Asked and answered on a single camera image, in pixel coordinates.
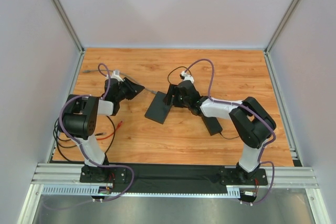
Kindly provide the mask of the black network switch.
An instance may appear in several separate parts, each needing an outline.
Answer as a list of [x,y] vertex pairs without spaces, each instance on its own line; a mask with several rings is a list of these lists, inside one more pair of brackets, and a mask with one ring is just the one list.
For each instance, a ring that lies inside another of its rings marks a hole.
[[172,102],[166,104],[164,99],[166,97],[166,93],[158,91],[152,100],[149,108],[145,113],[145,118],[152,120],[154,122],[164,124],[170,109],[172,107]]

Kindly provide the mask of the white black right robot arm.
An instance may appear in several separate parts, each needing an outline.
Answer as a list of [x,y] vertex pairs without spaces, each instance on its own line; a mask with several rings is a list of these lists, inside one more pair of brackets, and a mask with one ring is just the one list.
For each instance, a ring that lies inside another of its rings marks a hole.
[[276,123],[253,97],[228,101],[200,95],[190,80],[171,84],[163,98],[166,105],[188,108],[193,115],[204,118],[231,120],[240,139],[243,152],[236,165],[236,177],[245,181],[252,178],[260,167],[265,147],[275,141]]

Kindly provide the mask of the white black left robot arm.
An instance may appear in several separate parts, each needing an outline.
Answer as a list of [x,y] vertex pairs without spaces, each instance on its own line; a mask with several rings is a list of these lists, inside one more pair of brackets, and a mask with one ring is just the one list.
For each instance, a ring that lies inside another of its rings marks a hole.
[[108,169],[105,152],[100,148],[94,132],[99,115],[115,116],[120,102],[132,100],[145,89],[128,78],[109,78],[104,84],[104,93],[100,97],[91,95],[68,96],[59,115],[58,128],[66,134],[80,149],[84,159],[84,168],[100,172]]

